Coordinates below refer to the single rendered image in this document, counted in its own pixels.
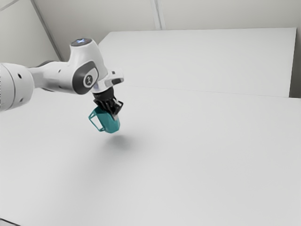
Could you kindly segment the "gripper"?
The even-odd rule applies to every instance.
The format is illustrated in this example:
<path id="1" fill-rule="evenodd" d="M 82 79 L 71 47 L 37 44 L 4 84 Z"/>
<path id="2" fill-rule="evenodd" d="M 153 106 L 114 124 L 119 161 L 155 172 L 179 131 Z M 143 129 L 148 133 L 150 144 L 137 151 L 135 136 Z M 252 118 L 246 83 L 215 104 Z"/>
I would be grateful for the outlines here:
<path id="1" fill-rule="evenodd" d="M 124 103 L 118 101 L 114 96 L 113 87 L 108 88 L 106 91 L 93 93 L 94 102 L 103 110 L 111 110 L 113 120 L 118 119 L 118 113 L 121 111 Z"/>

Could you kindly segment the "teal faceted mug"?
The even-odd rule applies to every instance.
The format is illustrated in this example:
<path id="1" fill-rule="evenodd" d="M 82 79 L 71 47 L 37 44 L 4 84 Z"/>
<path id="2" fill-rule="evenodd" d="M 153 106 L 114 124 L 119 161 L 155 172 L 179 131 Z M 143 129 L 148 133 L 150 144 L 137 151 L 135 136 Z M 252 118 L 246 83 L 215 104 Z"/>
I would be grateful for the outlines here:
<path id="1" fill-rule="evenodd" d="M 93 121 L 94 118 L 98 119 L 101 125 L 100 127 Z M 102 110 L 100 107 L 96 107 L 88 116 L 88 119 L 99 132 L 112 134 L 120 129 L 119 119 L 115 120 L 108 112 Z"/>

